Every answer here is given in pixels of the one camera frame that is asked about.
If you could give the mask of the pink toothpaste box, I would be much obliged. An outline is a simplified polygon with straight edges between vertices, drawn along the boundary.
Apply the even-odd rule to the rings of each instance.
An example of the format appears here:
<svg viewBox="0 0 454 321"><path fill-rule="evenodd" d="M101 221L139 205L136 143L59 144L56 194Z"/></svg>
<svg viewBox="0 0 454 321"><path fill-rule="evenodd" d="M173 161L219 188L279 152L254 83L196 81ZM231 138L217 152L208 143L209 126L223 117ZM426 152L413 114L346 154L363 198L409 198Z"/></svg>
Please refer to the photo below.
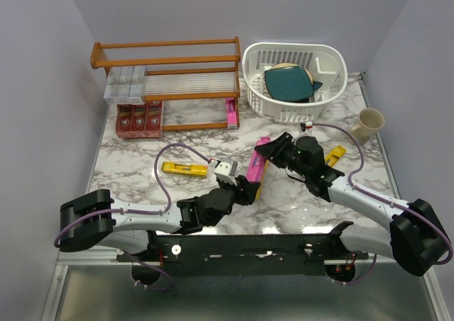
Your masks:
<svg viewBox="0 0 454 321"><path fill-rule="evenodd" d="M228 129L236 129L238 127L236 101L234 98L226 98L226 120Z"/></svg>
<svg viewBox="0 0 454 321"><path fill-rule="evenodd" d="M249 182L262 183L265 178L266 169L267 160L257 151L253 150L253 155L250 159L248 170L245 176L246 179Z"/></svg>

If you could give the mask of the red 3D toothpaste box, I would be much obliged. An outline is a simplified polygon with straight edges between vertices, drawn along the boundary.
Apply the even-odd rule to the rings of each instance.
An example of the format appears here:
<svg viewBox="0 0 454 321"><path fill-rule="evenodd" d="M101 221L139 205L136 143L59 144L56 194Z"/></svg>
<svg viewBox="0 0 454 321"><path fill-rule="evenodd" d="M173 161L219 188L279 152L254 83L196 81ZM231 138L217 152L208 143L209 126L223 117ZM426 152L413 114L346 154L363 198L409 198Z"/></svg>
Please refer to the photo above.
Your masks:
<svg viewBox="0 0 454 321"><path fill-rule="evenodd" d="M143 136L143 132L145 131L146 112L146 105L134 105L131 118L131 138L140 138Z"/></svg>
<svg viewBox="0 0 454 321"><path fill-rule="evenodd" d="M117 105L117 116L116 116L116 134L119 138L128 138L131 132L133 116L132 105Z"/></svg>
<svg viewBox="0 0 454 321"><path fill-rule="evenodd" d="M153 101L148 105L145 123L145 136L160 137L162 134L162 102Z"/></svg>

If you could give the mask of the silver toothpaste box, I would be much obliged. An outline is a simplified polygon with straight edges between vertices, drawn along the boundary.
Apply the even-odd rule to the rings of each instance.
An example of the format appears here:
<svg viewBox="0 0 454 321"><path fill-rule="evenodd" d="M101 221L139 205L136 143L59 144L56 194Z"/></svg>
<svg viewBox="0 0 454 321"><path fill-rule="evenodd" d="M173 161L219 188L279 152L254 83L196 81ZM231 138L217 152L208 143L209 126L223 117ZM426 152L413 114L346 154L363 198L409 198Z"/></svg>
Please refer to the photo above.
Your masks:
<svg viewBox="0 0 454 321"><path fill-rule="evenodd" d="M128 94L130 104L142 104L142 95L146 88L146 66L138 65L133 67L131 85Z"/></svg>
<svg viewBox="0 0 454 321"><path fill-rule="evenodd" d="M118 78L118 88L116 93L116 103L124 104L127 102L129 97L129 91L131 88L131 79L133 73L133 66L122 67L119 78Z"/></svg>
<svg viewBox="0 0 454 321"><path fill-rule="evenodd" d="M109 73L107 74L103 98L104 101L109 105L116 103L120 74L120 67L111 67Z"/></svg>

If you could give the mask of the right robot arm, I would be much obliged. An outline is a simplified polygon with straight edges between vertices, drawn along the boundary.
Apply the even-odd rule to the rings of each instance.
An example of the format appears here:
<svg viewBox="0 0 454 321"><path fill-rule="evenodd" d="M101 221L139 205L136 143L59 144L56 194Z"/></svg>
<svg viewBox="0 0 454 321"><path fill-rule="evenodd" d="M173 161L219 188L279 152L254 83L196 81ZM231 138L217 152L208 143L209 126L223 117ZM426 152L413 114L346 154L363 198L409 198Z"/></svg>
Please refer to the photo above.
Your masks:
<svg viewBox="0 0 454 321"><path fill-rule="evenodd" d="M315 137L293 138L283 133L255 151L276 167L300 175L314 196L350 208L379 225L377 229L350 225L329 237L326 249L332 257L340 259L350 251L380 255L414 276L423 276L432 266L453 258L453 245L429 203L406 202L354 183L325 163Z"/></svg>

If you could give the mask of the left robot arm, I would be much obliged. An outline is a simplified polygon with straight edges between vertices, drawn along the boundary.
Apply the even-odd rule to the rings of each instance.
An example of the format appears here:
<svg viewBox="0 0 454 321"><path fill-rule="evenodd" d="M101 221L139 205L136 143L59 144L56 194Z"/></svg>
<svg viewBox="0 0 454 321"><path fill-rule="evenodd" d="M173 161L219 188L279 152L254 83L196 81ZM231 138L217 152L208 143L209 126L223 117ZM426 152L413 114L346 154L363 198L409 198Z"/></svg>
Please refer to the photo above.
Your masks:
<svg viewBox="0 0 454 321"><path fill-rule="evenodd" d="M189 235L215 226L234 205L255 202L260 183L237 176L234 184L201 196L179 200L169 207L115 201L108 189L98 189L60 207L60 233L54 245L61 252L80 252L96 245L121 249L143 261L157 253L149 232Z"/></svg>

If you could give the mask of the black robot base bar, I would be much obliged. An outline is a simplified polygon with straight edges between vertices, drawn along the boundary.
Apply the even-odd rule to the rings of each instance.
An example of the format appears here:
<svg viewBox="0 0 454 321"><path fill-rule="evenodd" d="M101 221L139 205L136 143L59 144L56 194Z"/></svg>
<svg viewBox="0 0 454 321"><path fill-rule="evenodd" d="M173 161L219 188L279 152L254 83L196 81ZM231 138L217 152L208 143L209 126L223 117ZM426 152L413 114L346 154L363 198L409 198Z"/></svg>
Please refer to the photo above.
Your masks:
<svg viewBox="0 0 454 321"><path fill-rule="evenodd" d="M117 259L133 262L133 278L145 284L162 272L172 278L334 274L350 281L355 261L368 255L347 249L340 235L159 235L144 252Z"/></svg>

